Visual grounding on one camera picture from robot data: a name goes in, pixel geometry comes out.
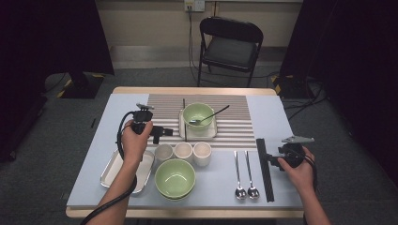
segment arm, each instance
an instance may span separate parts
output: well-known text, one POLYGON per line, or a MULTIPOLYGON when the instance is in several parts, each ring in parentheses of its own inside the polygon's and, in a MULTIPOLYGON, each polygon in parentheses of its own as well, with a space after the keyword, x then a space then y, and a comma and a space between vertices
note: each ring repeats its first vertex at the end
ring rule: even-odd
MULTIPOLYGON (((125 153, 122 167, 115 177, 114 182, 102 197, 98 206, 117 198, 130 188, 138 166, 140 165, 143 153, 146 150, 147 139, 153 127, 152 122, 149 121, 146 124, 141 135, 137 135, 132 131, 130 128, 131 123, 132 121, 130 120, 125 124, 125 130, 122 136, 123 149, 125 153)), ((128 203, 129 198, 125 198, 92 218, 87 224, 123 224, 126 217, 128 203)))
MULTIPOLYGON (((303 147, 305 155, 315 160, 314 155, 303 147)), ((303 161, 297 168, 291 168, 290 165, 282 158, 278 158, 279 163, 287 172, 293 185, 296 187, 304 207, 304 214, 307 223, 310 225, 329 225, 331 224, 328 216, 322 208, 316 197, 313 187, 313 169, 307 161, 303 161)))

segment silver spoon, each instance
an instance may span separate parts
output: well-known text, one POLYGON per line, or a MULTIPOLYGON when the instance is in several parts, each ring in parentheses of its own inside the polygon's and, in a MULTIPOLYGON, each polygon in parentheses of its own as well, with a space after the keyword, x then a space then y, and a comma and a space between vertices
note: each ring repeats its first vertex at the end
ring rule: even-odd
POLYGON ((240 185, 239 178, 239 165, 237 164, 237 151, 234 151, 235 154, 235 165, 237 166, 237 189, 235 190, 235 196, 239 200, 246 199, 246 190, 240 185))
POLYGON ((258 197, 260 197, 260 192, 258 192, 258 189, 253 186, 252 173, 250 172, 248 151, 245 151, 245 156, 246 156, 246 163, 248 164, 249 179, 250 179, 250 187, 248 189, 248 194, 251 199, 258 199, 258 197))
POLYGON ((210 118, 211 116, 214 116, 215 114, 221 113, 222 111, 228 109, 228 107, 229 107, 229 105, 225 106, 225 107, 222 108, 220 111, 215 112, 214 114, 212 114, 212 115, 206 117, 205 119, 201 119, 201 120, 191 120, 191 121, 190 121, 190 124, 191 124, 191 125, 200 125, 200 123, 202 123, 202 121, 204 121, 204 120, 210 118))

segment light green bowl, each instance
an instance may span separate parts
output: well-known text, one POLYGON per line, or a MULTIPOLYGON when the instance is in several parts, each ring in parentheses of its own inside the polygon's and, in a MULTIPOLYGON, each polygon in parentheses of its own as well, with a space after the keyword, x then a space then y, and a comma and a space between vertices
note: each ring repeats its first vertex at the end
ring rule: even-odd
POLYGON ((182 118, 188 128, 192 130, 205 130, 214 120, 214 116, 202 121, 199 125, 190 124, 191 120, 202 120, 214 113, 213 109, 205 103, 193 103, 185 107, 182 111, 182 118))
POLYGON ((156 170, 155 184, 164 197, 171 200, 181 199, 187 196, 195 185, 195 170, 185 160, 167 160, 156 170))

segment gray carpet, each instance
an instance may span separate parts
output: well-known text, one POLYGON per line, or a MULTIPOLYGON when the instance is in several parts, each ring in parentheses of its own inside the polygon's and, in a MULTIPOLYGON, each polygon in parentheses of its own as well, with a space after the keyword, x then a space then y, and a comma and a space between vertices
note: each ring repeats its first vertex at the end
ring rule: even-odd
MULTIPOLYGON (((258 67, 254 76, 266 76, 278 67, 258 67)), ((53 87, 62 77, 54 74, 53 87)), ((0 224, 79 224, 68 218, 65 206, 97 124, 117 86, 196 86, 188 67, 118 69, 106 76, 95 99, 56 98, 62 84, 46 94, 41 117, 17 150, 17 160, 0 164, 0 224)), ((245 79, 229 79, 245 86, 245 79)), ((203 82, 203 86, 215 84, 203 82)), ((252 87, 266 87, 255 78, 252 87)), ((317 85, 312 85, 316 92, 317 85)), ((284 100, 284 105, 300 105, 284 100)), ((298 109, 286 110, 289 117, 298 109)), ((319 199, 334 224, 398 224, 398 190, 377 162, 348 134, 343 117, 327 100, 307 107, 290 120, 293 132, 314 137, 307 147, 316 155, 319 199)), ((127 219, 126 224, 162 224, 163 220, 127 219)), ((247 220, 209 220, 207 224, 244 224, 247 220)), ((250 224, 302 224, 301 219, 249 220, 250 224)))

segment wall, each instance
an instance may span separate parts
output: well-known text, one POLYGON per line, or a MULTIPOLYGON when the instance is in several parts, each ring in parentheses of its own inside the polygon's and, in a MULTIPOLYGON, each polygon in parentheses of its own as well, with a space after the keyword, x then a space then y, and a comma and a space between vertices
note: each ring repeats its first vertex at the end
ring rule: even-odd
MULTIPOLYGON (((113 46, 188 46, 190 18, 182 1, 98 1, 108 44, 113 46)), ((191 16, 192 43, 200 45, 199 23, 213 14, 255 23, 266 47, 285 47, 301 3, 206 2, 191 16)))

